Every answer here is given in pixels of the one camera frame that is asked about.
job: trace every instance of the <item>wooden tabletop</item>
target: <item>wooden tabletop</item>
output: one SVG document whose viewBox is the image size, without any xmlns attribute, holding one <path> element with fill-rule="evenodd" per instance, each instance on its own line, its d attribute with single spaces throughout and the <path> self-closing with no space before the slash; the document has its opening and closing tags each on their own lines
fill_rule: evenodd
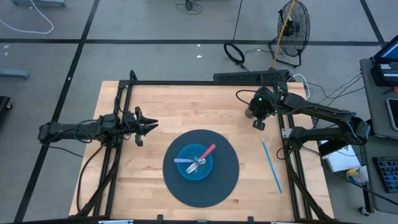
<svg viewBox="0 0 398 224">
<path fill-rule="evenodd" d="M 117 87 L 118 82 L 102 83 L 94 118 L 113 112 Z M 288 83 L 288 87 L 290 92 L 305 97 L 302 83 Z M 163 214 L 165 220 L 245 221 L 248 216 L 253 216 L 255 221 L 294 221 L 285 161 L 276 157 L 277 150 L 282 147 L 278 118 L 267 118 L 264 131 L 254 129 L 252 120 L 244 115 L 247 105 L 235 97 L 236 91 L 242 89 L 257 90 L 258 86 L 134 86 L 130 110 L 140 106 L 145 117 L 159 120 L 159 127 L 145 137 L 143 147 L 136 146 L 134 137 L 124 141 L 111 218 L 153 220 Z M 252 96 L 249 92 L 240 94 L 246 101 Z M 309 116 L 295 115 L 294 121 L 296 126 L 312 127 Z M 226 200 L 208 208 L 189 207 L 179 202 L 163 180 L 162 163 L 167 148 L 179 135 L 194 129 L 209 129 L 222 134 L 239 159 L 239 179 L 235 189 Z M 267 144 L 283 194 L 279 193 L 262 140 Z M 99 146 L 98 142 L 87 145 L 82 165 Z M 318 150 L 315 142 L 307 142 L 305 146 Z M 103 149 L 94 157 L 83 174 L 81 207 L 98 186 L 104 152 Z M 333 217 L 319 156 L 306 150 L 300 153 L 308 191 L 325 213 Z M 70 214 L 76 213 L 75 200 L 76 193 Z M 101 213 L 105 203 L 106 200 L 101 203 Z"/>
</svg>

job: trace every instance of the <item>black metal frame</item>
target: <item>black metal frame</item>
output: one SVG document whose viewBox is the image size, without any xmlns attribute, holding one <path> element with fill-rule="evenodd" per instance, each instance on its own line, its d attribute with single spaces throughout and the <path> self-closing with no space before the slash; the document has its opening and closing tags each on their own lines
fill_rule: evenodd
<svg viewBox="0 0 398 224">
<path fill-rule="evenodd" d="M 134 85 L 214 85 L 214 86 L 271 86 L 273 87 L 273 91 L 278 91 L 279 88 L 287 91 L 287 83 L 286 82 L 206 82 L 206 81 L 139 81 L 133 76 L 132 80 L 120 80 L 118 85 L 117 96 L 119 99 L 122 97 L 123 89 L 127 87 L 126 100 L 124 103 L 123 111 L 127 112 L 129 109 L 129 103 L 132 95 L 132 88 Z M 114 114 L 118 114 L 119 105 L 115 105 L 113 109 Z M 280 126 L 280 135 L 282 136 L 282 128 L 285 128 L 284 118 L 281 114 L 278 114 L 279 126 Z M 289 127 L 294 127 L 293 116 L 288 115 Z M 290 189 L 290 197 L 292 201 L 292 208 L 294 213 L 295 222 L 300 223 L 334 223 L 335 221 L 332 219 L 324 219 L 322 215 L 324 215 L 323 211 L 318 207 L 316 201 L 312 198 L 309 192 L 305 188 L 305 177 L 304 170 L 302 167 L 300 153 L 298 151 L 294 152 L 295 165 L 298 175 L 295 173 L 292 161 L 289 155 L 289 148 L 286 141 L 281 137 L 282 144 L 284 147 L 284 156 L 285 156 L 285 164 L 287 168 L 288 181 L 289 181 L 289 189 Z M 111 209 L 113 205 L 114 191 L 116 186 L 116 179 L 119 167 L 119 161 L 121 157 L 121 150 L 123 146 L 123 138 L 117 138 L 116 144 L 107 145 L 106 152 L 104 156 L 104 161 L 102 165 L 101 175 L 99 177 L 99 188 L 96 190 L 95 194 L 89 200 L 88 208 L 89 210 L 82 209 L 82 212 L 78 213 L 76 216 L 70 218 L 64 218 L 59 220 L 43 220 L 37 222 L 27 222 L 27 223 L 82 223 L 84 218 L 87 218 L 88 222 L 95 222 L 94 220 L 109 220 L 111 215 Z M 114 157 L 114 161 L 112 167 L 116 168 L 112 172 L 106 173 L 109 165 L 109 158 L 111 155 L 112 148 L 116 148 L 116 153 Z M 103 216 L 99 216 L 100 205 L 102 200 L 103 190 L 109 183 L 109 194 L 106 201 L 106 210 Z M 305 209 L 305 218 L 300 217 L 299 210 L 299 202 L 297 201 L 297 192 L 295 186 L 299 188 L 301 193 L 303 194 L 303 204 Z M 93 208 L 93 216 L 87 217 L 90 210 Z M 317 214 L 318 217 L 321 217 L 320 220 L 312 219 L 312 210 Z M 192 221 L 181 221 L 181 220 L 164 220 L 163 216 L 159 215 L 157 220 L 134 220 L 134 223 L 198 223 L 198 220 Z M 253 217 L 248 217 L 247 222 L 213 222 L 208 221 L 207 223 L 270 223 L 270 222 L 255 222 Z"/>
</svg>

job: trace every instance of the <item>blue stick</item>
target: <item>blue stick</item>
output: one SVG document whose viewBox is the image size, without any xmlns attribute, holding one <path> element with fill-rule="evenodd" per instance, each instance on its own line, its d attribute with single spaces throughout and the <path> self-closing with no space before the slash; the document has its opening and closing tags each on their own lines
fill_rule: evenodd
<svg viewBox="0 0 398 224">
<path fill-rule="evenodd" d="M 272 165 L 271 158 L 269 157 L 268 149 L 267 149 L 266 143 L 264 141 L 262 141 L 262 146 L 264 147 L 264 150 L 266 151 L 269 166 L 271 167 L 272 173 L 274 174 L 276 184 L 278 185 L 279 193 L 282 193 L 282 187 L 280 187 L 278 176 L 276 176 L 274 165 Z"/>
</svg>

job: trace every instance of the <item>keyboard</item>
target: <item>keyboard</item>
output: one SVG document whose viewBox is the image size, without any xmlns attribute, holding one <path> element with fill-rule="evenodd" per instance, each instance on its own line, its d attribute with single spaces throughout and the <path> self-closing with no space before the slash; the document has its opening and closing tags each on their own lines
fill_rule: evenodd
<svg viewBox="0 0 398 224">
<path fill-rule="evenodd" d="M 387 193 L 398 193 L 398 156 L 373 157 L 377 173 Z"/>
<path fill-rule="evenodd" d="M 287 82 L 290 79 L 288 70 L 268 70 L 257 72 L 215 73 L 214 81 L 219 82 L 253 82 L 260 83 Z"/>
</svg>

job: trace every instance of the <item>blue bowl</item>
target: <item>blue bowl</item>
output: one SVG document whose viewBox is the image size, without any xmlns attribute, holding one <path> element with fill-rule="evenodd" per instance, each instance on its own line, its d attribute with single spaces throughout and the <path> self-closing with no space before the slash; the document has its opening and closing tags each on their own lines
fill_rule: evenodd
<svg viewBox="0 0 398 224">
<path fill-rule="evenodd" d="M 203 153 L 207 150 L 207 147 L 201 144 L 189 144 L 181 149 L 180 153 L 178 154 L 177 158 L 180 159 L 199 159 Z M 203 178 L 209 175 L 211 169 L 213 168 L 213 156 L 208 154 L 206 156 L 206 163 L 203 165 L 199 165 L 198 168 L 191 172 L 190 174 L 187 173 L 187 169 L 191 162 L 177 162 L 177 169 L 180 174 L 188 180 L 202 180 Z"/>
</svg>

